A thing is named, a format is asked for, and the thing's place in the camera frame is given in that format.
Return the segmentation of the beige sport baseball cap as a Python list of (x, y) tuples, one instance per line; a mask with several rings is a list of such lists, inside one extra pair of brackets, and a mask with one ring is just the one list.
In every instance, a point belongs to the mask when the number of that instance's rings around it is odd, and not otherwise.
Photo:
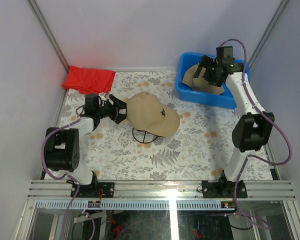
[(132, 96), (126, 103), (127, 119), (139, 131), (159, 137), (173, 136), (180, 126), (179, 114), (146, 91)]

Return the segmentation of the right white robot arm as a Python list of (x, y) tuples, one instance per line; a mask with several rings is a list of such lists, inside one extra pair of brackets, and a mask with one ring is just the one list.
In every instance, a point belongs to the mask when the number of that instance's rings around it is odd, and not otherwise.
[(241, 177), (248, 155), (259, 151), (268, 143), (275, 117), (265, 112), (250, 86), (246, 63), (236, 63), (232, 46), (216, 48), (215, 58), (202, 56), (195, 68), (193, 79), (205, 80), (208, 85), (230, 90), (241, 117), (232, 131), (234, 151), (218, 184), (218, 192), (230, 197), (236, 191), (233, 183)]

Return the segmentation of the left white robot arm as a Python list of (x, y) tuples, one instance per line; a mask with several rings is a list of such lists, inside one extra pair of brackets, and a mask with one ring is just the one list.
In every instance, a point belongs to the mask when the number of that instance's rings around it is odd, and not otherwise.
[(62, 127), (49, 127), (42, 143), (40, 157), (45, 173), (54, 180), (69, 178), (75, 185), (82, 185), (88, 197), (95, 197), (100, 190), (96, 174), (80, 160), (81, 138), (94, 131), (104, 118), (117, 125), (127, 118), (127, 104), (110, 94), (87, 94), (84, 104), (76, 111), (76, 119)]

